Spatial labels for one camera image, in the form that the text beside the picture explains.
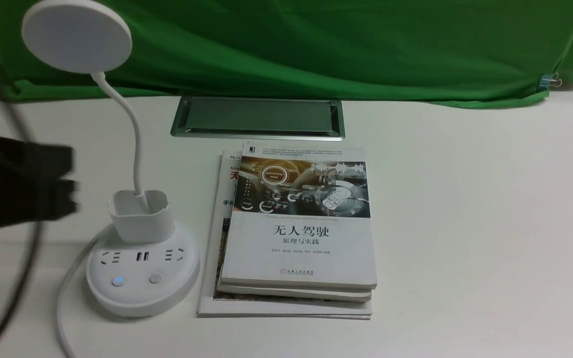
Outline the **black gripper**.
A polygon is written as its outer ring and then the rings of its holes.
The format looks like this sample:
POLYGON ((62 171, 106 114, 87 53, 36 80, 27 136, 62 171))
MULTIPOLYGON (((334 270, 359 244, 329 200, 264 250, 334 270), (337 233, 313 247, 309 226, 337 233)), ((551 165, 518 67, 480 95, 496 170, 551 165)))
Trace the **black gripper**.
POLYGON ((26 158, 29 143, 0 137, 0 228, 16 224, 57 221, 75 213, 77 182, 67 179, 74 168, 70 146, 36 144, 42 183, 26 158))

